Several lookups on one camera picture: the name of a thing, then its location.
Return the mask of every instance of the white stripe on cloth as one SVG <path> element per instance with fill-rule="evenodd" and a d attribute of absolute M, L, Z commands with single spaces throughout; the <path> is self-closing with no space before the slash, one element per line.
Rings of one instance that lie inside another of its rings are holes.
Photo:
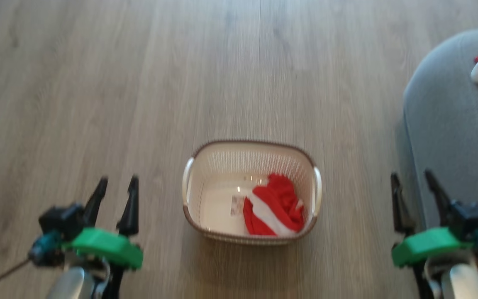
<path fill-rule="evenodd" d="M 290 237 L 296 235 L 296 231 L 289 229 L 281 223 L 272 212 L 271 207 L 258 196 L 251 193 L 248 195 L 248 199 L 250 199 L 252 206 L 254 206 L 252 208 L 254 215 L 263 221 L 277 236 Z"/>

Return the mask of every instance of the gray sofa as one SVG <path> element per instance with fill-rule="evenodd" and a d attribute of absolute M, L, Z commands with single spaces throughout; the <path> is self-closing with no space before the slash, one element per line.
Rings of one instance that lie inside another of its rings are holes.
<path fill-rule="evenodd" d="M 439 223 L 424 170 L 431 169 L 451 198 L 478 201 L 478 86 L 470 78 L 478 30 L 450 38 L 419 65 L 404 94 L 423 227 Z"/>

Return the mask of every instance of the basket bottom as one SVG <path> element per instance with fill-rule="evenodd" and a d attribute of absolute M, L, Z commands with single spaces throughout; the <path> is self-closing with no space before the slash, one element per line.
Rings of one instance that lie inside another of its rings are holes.
<path fill-rule="evenodd" d="M 253 174 L 226 174 L 208 180 L 201 200 L 201 226 L 209 231 L 249 236 L 243 217 L 244 198 L 266 181 L 265 176 Z"/>

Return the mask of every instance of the wood grain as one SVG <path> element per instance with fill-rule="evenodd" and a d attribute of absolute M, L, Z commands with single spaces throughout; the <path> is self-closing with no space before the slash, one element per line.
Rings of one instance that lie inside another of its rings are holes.
<path fill-rule="evenodd" d="M 475 27 L 470 0 L 0 0 L 0 272 L 40 212 L 105 174 L 98 225 L 114 229 L 137 173 L 145 259 L 125 298 L 417 297 L 389 257 L 402 91 L 432 47 Z M 311 235 L 253 248 L 189 227 L 184 163 L 216 138 L 311 153 L 325 190 Z M 57 275 L 29 267 L 0 298 L 44 297 Z"/>

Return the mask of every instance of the label sticker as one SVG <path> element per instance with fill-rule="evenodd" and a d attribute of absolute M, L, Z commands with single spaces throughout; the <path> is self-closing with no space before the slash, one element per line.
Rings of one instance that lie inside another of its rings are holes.
<path fill-rule="evenodd" d="M 242 216 L 244 206 L 244 195 L 232 195 L 232 206 L 230 216 Z"/>

